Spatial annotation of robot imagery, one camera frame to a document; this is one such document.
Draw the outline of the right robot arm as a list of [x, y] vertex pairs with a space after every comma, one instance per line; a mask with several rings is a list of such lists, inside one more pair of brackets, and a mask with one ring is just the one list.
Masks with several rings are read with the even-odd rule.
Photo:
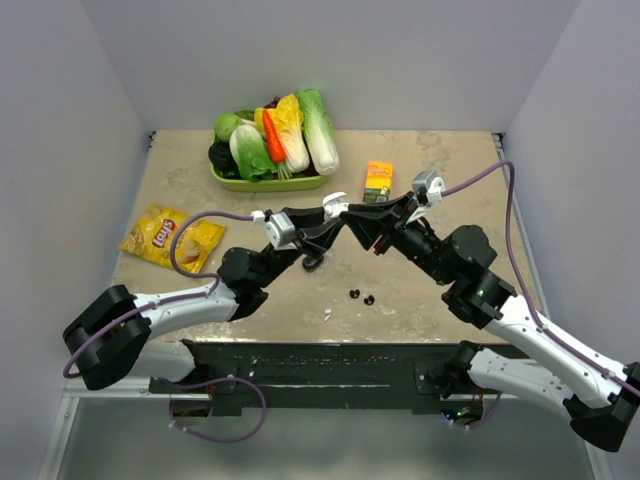
[[459, 320], [488, 331], [526, 354], [531, 365], [510, 368], [478, 347], [445, 369], [459, 393], [474, 386], [529, 398], [557, 409], [591, 445], [619, 451], [639, 408], [639, 365], [592, 349], [541, 315], [523, 291], [491, 271], [497, 253], [477, 225], [437, 237], [411, 194], [377, 205], [346, 205], [338, 217], [366, 250], [395, 248], [436, 283]]

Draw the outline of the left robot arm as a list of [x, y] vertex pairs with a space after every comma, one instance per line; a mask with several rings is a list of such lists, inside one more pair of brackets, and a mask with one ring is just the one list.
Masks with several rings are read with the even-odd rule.
[[323, 207], [245, 215], [209, 210], [188, 218], [173, 239], [179, 241], [188, 227], [206, 217], [260, 225], [268, 243], [259, 252], [227, 250], [218, 271], [199, 274], [201, 286], [163, 294], [134, 294], [124, 285], [107, 288], [63, 332], [70, 353], [64, 378], [79, 378], [87, 389], [102, 390], [149, 361], [144, 375], [162, 377], [185, 392], [200, 390], [207, 380], [205, 365], [184, 343], [166, 344], [160, 336], [251, 316], [266, 302], [267, 286], [301, 256], [325, 253], [344, 225]]

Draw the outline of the white earbud charging case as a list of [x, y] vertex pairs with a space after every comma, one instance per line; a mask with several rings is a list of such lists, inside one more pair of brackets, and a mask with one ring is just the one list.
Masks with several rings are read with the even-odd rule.
[[337, 218], [342, 212], [347, 211], [349, 202], [345, 192], [335, 192], [323, 199], [322, 208], [324, 210], [324, 219], [330, 220]]

